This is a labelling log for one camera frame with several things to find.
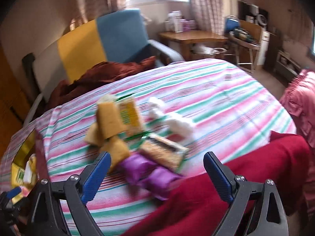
sofa armrest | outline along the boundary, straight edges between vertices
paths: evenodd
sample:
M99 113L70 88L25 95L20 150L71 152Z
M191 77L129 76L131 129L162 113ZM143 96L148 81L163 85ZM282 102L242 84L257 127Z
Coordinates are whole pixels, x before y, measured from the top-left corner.
M160 53L167 56L171 62L185 61L181 54L156 40L149 40L149 44L151 47L157 49Z
M40 93L37 98L35 99L34 103L32 104L31 109L29 110L24 123L23 123L23 128L25 128L33 119L35 112L39 106L39 103L41 102L41 100L43 99L43 94Z

striped tablecloth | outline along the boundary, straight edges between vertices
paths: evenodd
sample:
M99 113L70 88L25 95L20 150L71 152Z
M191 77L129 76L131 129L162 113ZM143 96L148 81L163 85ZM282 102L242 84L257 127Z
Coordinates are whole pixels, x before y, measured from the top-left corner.
M190 148L181 173L204 173L203 156L213 151L222 161L234 159L268 143L270 131L295 133L295 125L280 103L256 80L223 60L204 59L160 67L100 87L43 116L17 132L2 158L0 190L10 189L10 165L19 146L36 127L44 137L52 181L79 174L92 163L97 150L84 136L95 122L96 102L106 94L118 97L134 93L147 128ZM194 136L172 134L162 121L148 117L148 99L155 96L196 124ZM137 142L130 144L134 150ZM106 176L93 201L87 204L105 235L120 235L157 207L150 193L130 189L120 173ZM79 235L68 206L62 203L73 235Z

metal bolt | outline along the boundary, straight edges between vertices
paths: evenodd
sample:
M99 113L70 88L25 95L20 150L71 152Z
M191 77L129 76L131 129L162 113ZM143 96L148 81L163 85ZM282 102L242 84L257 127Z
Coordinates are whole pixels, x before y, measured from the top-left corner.
M272 179L267 179L267 184L269 185L274 185L275 182Z
M40 183L41 183L41 184L47 184L47 183L48 183L48 179L42 179L42 180L40 181Z
M236 180L237 180L237 181L245 181L245 177L242 176L242 175L237 175L237 176L236 176Z
M72 176L70 176L70 180L71 181L76 181L76 180L78 180L79 179L79 176L78 175L72 175Z

pink cloth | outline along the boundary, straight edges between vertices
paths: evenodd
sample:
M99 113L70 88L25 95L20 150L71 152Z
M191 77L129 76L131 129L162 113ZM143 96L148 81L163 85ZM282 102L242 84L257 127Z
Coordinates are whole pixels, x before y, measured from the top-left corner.
M289 114L296 117L296 124L309 145L315 148L315 73L303 69L289 84L280 103Z

wooden table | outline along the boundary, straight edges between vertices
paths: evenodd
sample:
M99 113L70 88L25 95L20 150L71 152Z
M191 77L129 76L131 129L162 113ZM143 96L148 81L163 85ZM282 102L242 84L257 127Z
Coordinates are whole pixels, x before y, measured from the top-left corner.
M178 42L181 47L181 55L186 61L191 60L190 47L192 43L200 42L225 42L228 38L208 31L192 30L183 33L162 32L159 33L161 43L168 46L169 41Z

